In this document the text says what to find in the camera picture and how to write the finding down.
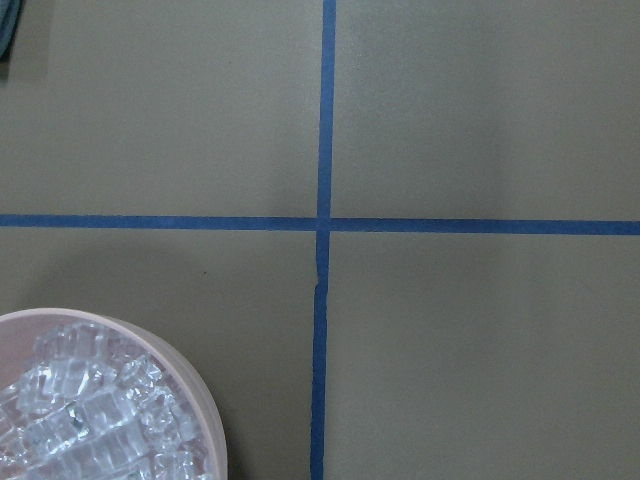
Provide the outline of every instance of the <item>plastic bowl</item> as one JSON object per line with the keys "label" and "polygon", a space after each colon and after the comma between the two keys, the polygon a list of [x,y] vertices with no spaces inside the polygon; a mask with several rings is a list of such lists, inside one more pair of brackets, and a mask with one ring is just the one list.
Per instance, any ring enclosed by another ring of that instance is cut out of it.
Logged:
{"label": "plastic bowl", "polygon": [[37,308],[0,316],[0,390],[15,382],[33,354],[36,338],[78,321],[104,325],[134,340],[169,373],[191,404],[203,432],[214,478],[227,480],[227,448],[216,404],[195,368],[166,341],[136,325],[62,308]]}

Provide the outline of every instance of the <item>blue tape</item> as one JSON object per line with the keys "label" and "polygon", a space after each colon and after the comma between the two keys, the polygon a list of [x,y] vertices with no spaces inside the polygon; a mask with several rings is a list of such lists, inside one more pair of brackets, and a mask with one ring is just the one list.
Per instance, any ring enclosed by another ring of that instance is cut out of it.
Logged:
{"label": "blue tape", "polygon": [[318,224],[316,268],[318,283],[313,309],[313,380],[311,389],[311,480],[324,476],[325,391],[327,375],[327,294],[331,242],[331,169],[333,100],[336,56],[336,0],[322,4],[322,67],[318,140]]}
{"label": "blue tape", "polygon": [[301,217],[0,215],[0,227],[315,231],[317,221]]}
{"label": "blue tape", "polygon": [[335,232],[640,235],[640,222],[600,220],[334,218],[330,228]]}
{"label": "blue tape", "polygon": [[308,217],[181,217],[135,215],[0,215],[0,227],[159,230],[640,235],[640,221],[482,220]]}

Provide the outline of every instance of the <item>ice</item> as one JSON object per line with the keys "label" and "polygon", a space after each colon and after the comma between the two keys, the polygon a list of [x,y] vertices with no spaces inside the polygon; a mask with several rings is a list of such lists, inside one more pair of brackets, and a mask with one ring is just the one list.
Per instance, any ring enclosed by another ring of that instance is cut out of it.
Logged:
{"label": "ice", "polygon": [[89,435],[90,430],[75,403],[30,424],[25,441],[38,458],[45,458],[71,447]]}
{"label": "ice", "polygon": [[148,355],[125,363],[118,373],[118,386],[127,390],[127,396],[136,402],[144,400],[162,381],[162,371]]}
{"label": "ice", "polygon": [[217,480],[193,408],[133,340],[56,327],[0,391],[0,479]]}
{"label": "ice", "polygon": [[160,453],[153,464],[156,480],[195,480],[193,455],[189,451]]}
{"label": "ice", "polygon": [[64,399],[82,398],[113,383],[116,377],[115,369],[101,361],[68,359],[52,364],[52,370],[62,377],[59,390]]}
{"label": "ice", "polygon": [[61,405],[56,384],[62,381],[60,372],[49,364],[36,365],[20,381],[17,408],[22,413],[46,414]]}
{"label": "ice", "polygon": [[151,473],[151,465],[148,459],[142,460],[124,467],[123,469],[100,477],[98,480],[154,480]]}
{"label": "ice", "polygon": [[175,396],[168,387],[157,387],[140,403],[140,422],[144,426],[145,437],[156,450],[176,449],[182,443],[178,422],[171,412],[175,402]]}
{"label": "ice", "polygon": [[136,414],[136,405],[125,392],[110,389],[85,400],[81,410],[90,428],[99,434],[128,423]]}

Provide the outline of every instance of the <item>gray fabric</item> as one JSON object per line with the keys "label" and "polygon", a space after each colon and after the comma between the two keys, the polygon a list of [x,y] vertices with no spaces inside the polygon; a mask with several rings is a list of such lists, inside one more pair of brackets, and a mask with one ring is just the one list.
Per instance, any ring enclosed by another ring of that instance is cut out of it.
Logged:
{"label": "gray fabric", "polygon": [[0,57],[11,42],[19,10],[20,0],[0,0]]}

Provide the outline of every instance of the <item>floor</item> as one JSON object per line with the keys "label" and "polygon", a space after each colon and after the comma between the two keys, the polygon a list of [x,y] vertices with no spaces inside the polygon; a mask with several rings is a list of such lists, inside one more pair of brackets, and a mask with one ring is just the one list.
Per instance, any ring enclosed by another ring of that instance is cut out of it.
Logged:
{"label": "floor", "polygon": [[635,479],[639,20],[27,0],[0,311],[169,340],[231,480]]}

